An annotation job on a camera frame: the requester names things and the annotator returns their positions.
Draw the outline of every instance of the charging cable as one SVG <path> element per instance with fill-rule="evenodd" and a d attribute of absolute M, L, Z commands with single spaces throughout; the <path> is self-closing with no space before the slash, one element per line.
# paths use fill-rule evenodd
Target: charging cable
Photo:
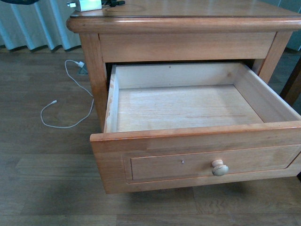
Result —
<path fill-rule="evenodd" d="M 70 75 L 69 75 L 69 72 L 68 72 L 68 69 L 67 69 L 67 62 L 74 62 L 76 63 L 79 67 L 83 67 L 85 64 L 83 62 L 77 62 L 77 61 L 74 61 L 74 60 L 66 60 L 65 61 L 65 69 L 66 69 L 66 72 L 67 72 L 67 75 L 69 76 L 69 78 L 71 78 L 79 87 L 81 87 L 82 89 L 84 89 L 91 97 L 93 97 L 93 95 L 84 87 L 82 87 L 81 85 L 79 85 L 79 83 L 74 79 L 72 78 Z M 91 107 L 90 107 L 90 111 L 89 113 L 86 115 L 86 117 L 82 118 L 81 120 L 79 120 L 77 123 L 75 123 L 74 125 L 71 125 L 71 126 L 66 126 L 66 127 L 61 127 L 61 126 L 53 126 L 53 125 L 49 125 L 49 124 L 46 124 L 43 120 L 43 111 L 48 108 L 50 105 L 53 105 L 57 103 L 57 100 L 54 100 L 52 101 L 50 104 L 46 105 L 42 110 L 41 110 L 41 113 L 40 113 L 40 116 L 41 116 L 41 120 L 42 120 L 42 123 L 45 125 L 45 126 L 49 126 L 49 127 L 53 127 L 53 128 L 58 128 L 58 129 L 68 129 L 68 128 L 72 128 L 74 126 L 77 126 L 78 124 L 80 124 L 82 121 L 84 121 L 87 117 L 89 117 L 89 115 L 91 114 L 92 112 L 92 109 L 93 109 L 93 105 L 94 105 L 94 98 L 92 99 L 92 103 L 91 103 Z"/>

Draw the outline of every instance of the white curtain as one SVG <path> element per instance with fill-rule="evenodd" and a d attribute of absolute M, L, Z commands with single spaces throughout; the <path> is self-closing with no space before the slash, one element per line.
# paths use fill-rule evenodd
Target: white curtain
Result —
<path fill-rule="evenodd" d="M 0 1 L 0 45 L 7 49 L 27 46 L 30 50 L 47 45 L 69 49 L 80 45 L 78 34 L 66 27 L 74 11 L 68 0 L 39 0 L 32 5 L 15 5 Z"/>

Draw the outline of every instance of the nightstand leg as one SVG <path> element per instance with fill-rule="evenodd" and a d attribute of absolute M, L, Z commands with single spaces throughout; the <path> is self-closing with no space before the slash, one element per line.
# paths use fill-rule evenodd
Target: nightstand leg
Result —
<path fill-rule="evenodd" d="M 95 100 L 95 108 L 99 118 L 100 127 L 103 132 L 108 100 L 108 90 L 106 69 L 103 62 L 101 44 L 98 39 L 98 34 L 80 34 L 79 37 L 83 52 L 85 54 L 88 75 Z"/>

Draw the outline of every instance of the open drawer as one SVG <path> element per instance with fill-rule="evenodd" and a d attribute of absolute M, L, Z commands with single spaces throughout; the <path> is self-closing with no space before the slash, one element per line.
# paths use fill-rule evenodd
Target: open drawer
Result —
<path fill-rule="evenodd" d="M 301 170 L 301 116 L 242 63 L 115 65 L 90 141 L 107 193 Z"/>

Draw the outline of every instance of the wooden knob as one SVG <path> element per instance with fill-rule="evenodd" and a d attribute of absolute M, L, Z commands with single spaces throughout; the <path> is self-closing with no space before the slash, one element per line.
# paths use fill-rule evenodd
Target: wooden knob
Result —
<path fill-rule="evenodd" d="M 212 173 L 214 176 L 223 176 L 228 173 L 229 167 L 224 165 L 223 161 L 218 159 L 211 163 L 213 167 Z"/>

